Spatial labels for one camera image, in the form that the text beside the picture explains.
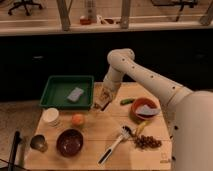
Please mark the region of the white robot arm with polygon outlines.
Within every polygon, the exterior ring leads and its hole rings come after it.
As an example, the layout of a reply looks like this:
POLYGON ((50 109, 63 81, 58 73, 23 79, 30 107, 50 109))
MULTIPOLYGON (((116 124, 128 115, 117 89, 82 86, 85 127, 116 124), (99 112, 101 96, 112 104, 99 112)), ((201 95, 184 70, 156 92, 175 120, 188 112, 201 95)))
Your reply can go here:
POLYGON ((213 92, 192 91, 140 66, 134 58, 129 48, 108 53, 109 70, 103 81, 107 100, 116 97, 124 75, 131 77, 174 115, 172 171, 213 171, 213 92))

